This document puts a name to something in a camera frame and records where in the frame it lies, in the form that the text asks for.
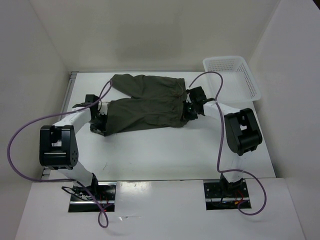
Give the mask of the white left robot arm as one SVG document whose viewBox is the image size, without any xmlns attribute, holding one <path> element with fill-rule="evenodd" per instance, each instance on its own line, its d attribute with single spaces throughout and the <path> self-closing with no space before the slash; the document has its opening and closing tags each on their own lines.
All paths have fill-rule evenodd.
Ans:
<svg viewBox="0 0 320 240">
<path fill-rule="evenodd" d="M 76 134 L 87 123 L 90 130 L 104 135 L 106 131 L 108 104 L 94 94 L 87 94 L 85 101 L 76 104 L 72 113 L 53 125 L 40 129 L 39 162 L 43 167 L 56 170 L 75 181 L 75 190 L 89 200 L 100 194 L 98 179 L 80 162 Z"/>
</svg>

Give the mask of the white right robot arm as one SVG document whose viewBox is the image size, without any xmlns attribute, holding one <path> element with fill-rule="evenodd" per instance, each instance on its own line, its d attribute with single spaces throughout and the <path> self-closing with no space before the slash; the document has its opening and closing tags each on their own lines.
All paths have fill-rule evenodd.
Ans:
<svg viewBox="0 0 320 240">
<path fill-rule="evenodd" d="M 221 138 L 217 171 L 220 173 L 219 191 L 225 197 L 236 193 L 243 183 L 244 162 L 262 143 L 263 137 L 251 108 L 238 109 L 207 98 L 202 87 L 186 90 L 183 120 L 195 120 L 199 115 L 219 120 Z"/>
</svg>

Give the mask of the olive green shorts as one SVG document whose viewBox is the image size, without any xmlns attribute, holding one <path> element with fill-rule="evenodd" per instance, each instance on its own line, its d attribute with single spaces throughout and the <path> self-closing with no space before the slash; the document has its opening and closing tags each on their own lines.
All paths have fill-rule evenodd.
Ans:
<svg viewBox="0 0 320 240">
<path fill-rule="evenodd" d="M 184 78 L 115 74 L 113 89 L 126 98 L 112 100 L 107 107 L 105 136 L 158 128 L 182 128 L 184 102 L 187 100 Z"/>
</svg>

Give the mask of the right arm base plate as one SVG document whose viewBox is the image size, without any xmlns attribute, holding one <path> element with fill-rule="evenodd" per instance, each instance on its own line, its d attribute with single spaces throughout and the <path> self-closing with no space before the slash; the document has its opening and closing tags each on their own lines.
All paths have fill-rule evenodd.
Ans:
<svg viewBox="0 0 320 240">
<path fill-rule="evenodd" d="M 223 192 L 218 180 L 207 181 L 203 183 L 206 210 L 233 210 L 251 209 L 249 192 L 247 184 L 244 181 L 240 187 L 231 192 Z"/>
</svg>

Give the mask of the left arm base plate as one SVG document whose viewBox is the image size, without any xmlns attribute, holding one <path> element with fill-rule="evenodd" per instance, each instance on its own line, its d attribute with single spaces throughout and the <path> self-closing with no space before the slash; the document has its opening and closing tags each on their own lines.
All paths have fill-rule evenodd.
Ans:
<svg viewBox="0 0 320 240">
<path fill-rule="evenodd" d="M 70 195 L 69 213 L 93 213 L 99 212 L 100 209 L 97 204 L 93 201 L 89 194 L 82 190 L 80 187 L 63 186 L 63 191 Z M 96 200 L 102 206 L 105 212 L 115 211 L 115 198 L 116 198 L 116 183 L 103 183 L 97 186 L 97 194 L 95 195 Z"/>
</svg>

